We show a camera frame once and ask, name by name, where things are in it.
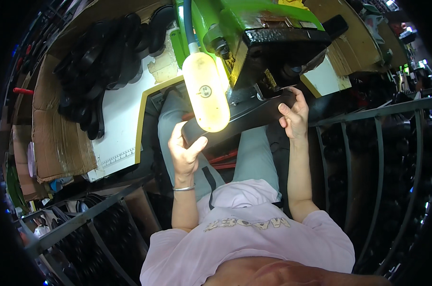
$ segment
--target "silver bangle bracelet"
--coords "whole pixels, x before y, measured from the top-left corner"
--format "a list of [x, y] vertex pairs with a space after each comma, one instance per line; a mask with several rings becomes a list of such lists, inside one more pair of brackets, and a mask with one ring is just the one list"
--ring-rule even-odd
[[190, 191], [190, 190], [195, 189], [195, 188], [196, 188], [196, 184], [194, 184], [193, 186], [185, 187], [185, 188], [181, 188], [181, 189], [173, 188], [173, 191], [175, 191], [175, 192]]

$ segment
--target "woman's left hand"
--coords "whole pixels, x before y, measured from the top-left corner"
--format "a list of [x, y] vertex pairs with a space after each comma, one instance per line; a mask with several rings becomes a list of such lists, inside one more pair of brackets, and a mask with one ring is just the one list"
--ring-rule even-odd
[[172, 136], [168, 141], [168, 148], [172, 154], [173, 166], [175, 168], [175, 180], [191, 176], [199, 167], [197, 156], [208, 143], [206, 137], [197, 139], [188, 149], [185, 148], [185, 139], [181, 134], [185, 122], [176, 124]]

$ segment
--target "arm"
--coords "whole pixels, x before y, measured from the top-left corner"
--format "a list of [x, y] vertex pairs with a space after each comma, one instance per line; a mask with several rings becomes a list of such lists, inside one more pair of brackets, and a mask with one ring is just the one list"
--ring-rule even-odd
[[290, 140], [289, 174], [287, 197], [289, 209], [295, 221], [303, 222], [305, 217], [318, 207], [311, 200], [310, 159], [308, 155], [308, 105], [303, 93], [294, 87], [289, 88], [296, 95], [292, 108], [280, 104], [283, 114], [280, 124]]
[[[208, 142], [206, 137], [200, 137], [192, 146], [186, 149], [185, 140], [181, 134], [181, 129], [185, 123], [176, 124], [172, 136], [168, 141], [168, 148], [172, 155], [175, 170], [175, 189], [194, 186], [194, 172], [199, 167], [197, 156]], [[190, 232], [199, 225], [196, 192], [194, 189], [189, 191], [174, 191], [173, 195], [172, 228]]]

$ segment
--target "plastic bag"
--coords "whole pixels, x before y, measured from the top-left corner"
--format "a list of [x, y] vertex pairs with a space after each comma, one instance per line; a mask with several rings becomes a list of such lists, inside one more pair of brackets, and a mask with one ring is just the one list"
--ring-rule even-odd
[[370, 33], [373, 35], [375, 41], [379, 44], [383, 44], [383, 38], [378, 34], [378, 24], [383, 21], [383, 16], [379, 15], [367, 15], [364, 16], [364, 23], [367, 26]]

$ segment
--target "white work surface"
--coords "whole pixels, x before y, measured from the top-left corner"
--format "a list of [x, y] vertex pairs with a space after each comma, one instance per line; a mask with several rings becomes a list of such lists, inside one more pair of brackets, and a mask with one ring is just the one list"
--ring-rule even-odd
[[148, 70], [155, 59], [147, 56], [142, 61], [143, 75], [133, 84], [115, 91], [106, 91], [103, 99], [105, 135], [92, 141], [97, 169], [87, 173], [91, 182], [135, 164], [136, 129], [143, 92], [155, 85], [156, 79]]

